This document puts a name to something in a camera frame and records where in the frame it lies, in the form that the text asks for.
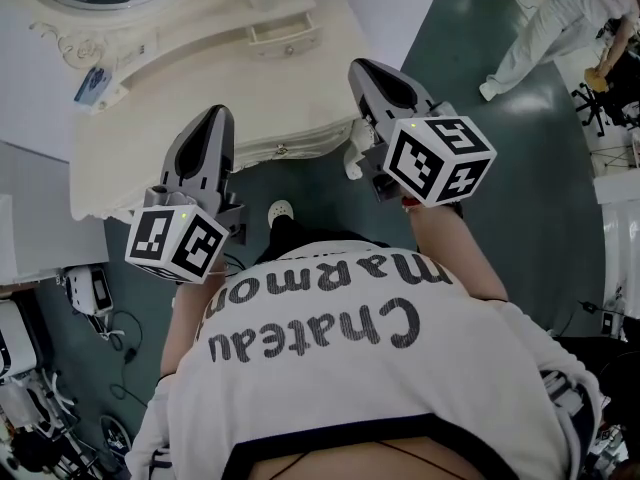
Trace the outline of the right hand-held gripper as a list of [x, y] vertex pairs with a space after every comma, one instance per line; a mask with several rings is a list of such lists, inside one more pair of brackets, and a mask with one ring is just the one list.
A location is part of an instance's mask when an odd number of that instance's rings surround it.
[[[478, 126], [384, 63], [354, 59], [348, 80], [373, 142], [362, 174], [380, 201], [406, 191], [420, 204], [458, 203], [474, 194], [497, 157]], [[382, 134], [376, 124], [387, 124]]]

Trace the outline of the white boxy appliance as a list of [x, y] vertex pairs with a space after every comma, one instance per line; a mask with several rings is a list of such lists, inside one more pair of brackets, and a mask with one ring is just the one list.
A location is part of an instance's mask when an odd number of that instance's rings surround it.
[[19, 307], [11, 300], [0, 301], [0, 380], [32, 370], [37, 364]]

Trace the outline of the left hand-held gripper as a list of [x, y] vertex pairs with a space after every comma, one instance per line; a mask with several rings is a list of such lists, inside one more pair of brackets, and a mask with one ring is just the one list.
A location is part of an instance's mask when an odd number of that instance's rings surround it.
[[161, 183], [193, 181], [198, 200], [185, 190], [149, 188], [133, 214], [125, 261], [165, 280], [202, 284], [227, 240], [246, 240], [246, 205], [218, 193], [233, 167], [234, 118], [226, 106], [210, 107], [178, 134], [165, 156]]

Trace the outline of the person's right forearm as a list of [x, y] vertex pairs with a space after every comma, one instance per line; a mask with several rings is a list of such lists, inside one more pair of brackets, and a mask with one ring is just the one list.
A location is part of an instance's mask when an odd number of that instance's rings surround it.
[[507, 301], [504, 284], [465, 221], [449, 206], [405, 208], [419, 251], [450, 271], [480, 300]]

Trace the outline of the person's left forearm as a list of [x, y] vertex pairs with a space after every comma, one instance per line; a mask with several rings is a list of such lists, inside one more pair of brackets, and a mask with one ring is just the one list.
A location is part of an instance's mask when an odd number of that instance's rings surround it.
[[225, 280], [222, 272], [215, 272], [203, 284], [182, 284], [178, 287], [160, 362], [161, 378], [176, 373], [180, 361], [196, 339], [207, 308]]

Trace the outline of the black trousers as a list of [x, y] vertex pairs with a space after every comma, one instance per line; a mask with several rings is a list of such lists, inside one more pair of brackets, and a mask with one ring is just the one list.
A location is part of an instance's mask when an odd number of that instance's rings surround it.
[[362, 241], [382, 248], [389, 245], [365, 238], [352, 231], [307, 229], [288, 215], [277, 216], [270, 225], [269, 245], [255, 264], [274, 261], [291, 251], [309, 244], [325, 241]]

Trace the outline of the black office chair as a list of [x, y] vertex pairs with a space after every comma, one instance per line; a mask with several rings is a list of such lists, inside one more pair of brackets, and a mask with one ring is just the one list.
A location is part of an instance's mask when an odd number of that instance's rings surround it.
[[596, 120], [598, 137], [605, 135], [602, 116], [614, 126], [640, 127], [640, 55], [625, 51], [606, 77], [600, 76], [595, 67], [587, 68], [584, 81], [571, 96], [584, 101], [576, 112], [590, 111], [582, 125], [586, 127]]

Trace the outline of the cream ornate dressing table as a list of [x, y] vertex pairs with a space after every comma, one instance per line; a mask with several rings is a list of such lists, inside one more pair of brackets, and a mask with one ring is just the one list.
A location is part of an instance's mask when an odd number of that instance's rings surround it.
[[[69, 67], [52, 35], [29, 29], [27, 8], [0, 0], [0, 141], [67, 164], [73, 219], [124, 221], [158, 181], [172, 141], [208, 107], [231, 110], [235, 145], [355, 121], [347, 72], [369, 45], [347, 0], [315, 2], [308, 12], [322, 42], [288, 58], [251, 54], [246, 28], [279, 18], [253, 14], [248, 0], [186, 0], [122, 29], [95, 65], [112, 78], [89, 107], [74, 96], [91, 68]], [[146, 54], [117, 70], [118, 50], [141, 43]]]

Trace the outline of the blue printed packet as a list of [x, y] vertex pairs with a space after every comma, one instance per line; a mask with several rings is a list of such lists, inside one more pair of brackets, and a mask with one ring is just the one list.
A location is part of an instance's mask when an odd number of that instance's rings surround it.
[[79, 105], [93, 106], [108, 87], [111, 78], [112, 73], [109, 69], [92, 67], [77, 90], [74, 102]]

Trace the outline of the white shoe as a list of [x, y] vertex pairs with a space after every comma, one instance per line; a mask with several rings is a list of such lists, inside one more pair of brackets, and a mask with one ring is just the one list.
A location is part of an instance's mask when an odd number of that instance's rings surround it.
[[294, 211], [292, 205], [287, 200], [277, 200], [271, 204], [267, 213], [269, 228], [272, 229], [277, 219], [284, 217], [294, 221]]

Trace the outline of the white device with screen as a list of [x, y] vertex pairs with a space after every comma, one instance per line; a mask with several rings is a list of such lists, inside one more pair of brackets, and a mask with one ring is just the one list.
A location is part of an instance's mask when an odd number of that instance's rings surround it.
[[64, 286], [72, 308], [85, 316], [102, 317], [113, 308], [107, 278], [99, 265], [77, 266], [64, 273]]

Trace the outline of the white paper label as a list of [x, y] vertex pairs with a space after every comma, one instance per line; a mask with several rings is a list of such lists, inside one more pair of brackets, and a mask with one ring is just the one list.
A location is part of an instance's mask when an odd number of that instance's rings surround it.
[[135, 45], [125, 45], [121, 47], [116, 55], [116, 69], [122, 70], [138, 58], [143, 57], [147, 52], [145, 43]]

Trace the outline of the white shelving rack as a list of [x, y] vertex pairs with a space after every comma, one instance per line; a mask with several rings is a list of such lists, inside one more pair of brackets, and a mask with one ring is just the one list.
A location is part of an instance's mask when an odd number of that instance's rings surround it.
[[605, 244], [602, 330], [619, 338], [640, 320], [640, 168], [594, 179]]

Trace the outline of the small cream drawer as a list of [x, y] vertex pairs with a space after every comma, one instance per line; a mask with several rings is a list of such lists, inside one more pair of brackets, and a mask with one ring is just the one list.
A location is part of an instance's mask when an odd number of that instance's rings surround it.
[[322, 42], [323, 28], [310, 12], [299, 13], [246, 28], [248, 47], [257, 59], [302, 55]]

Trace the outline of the white printed shirt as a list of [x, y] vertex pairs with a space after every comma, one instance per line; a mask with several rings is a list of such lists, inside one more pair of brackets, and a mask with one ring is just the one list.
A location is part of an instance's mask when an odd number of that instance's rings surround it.
[[517, 306], [432, 259], [320, 242], [226, 280], [126, 456], [132, 480], [245, 480], [278, 455], [428, 438], [492, 480], [576, 480], [595, 376]]

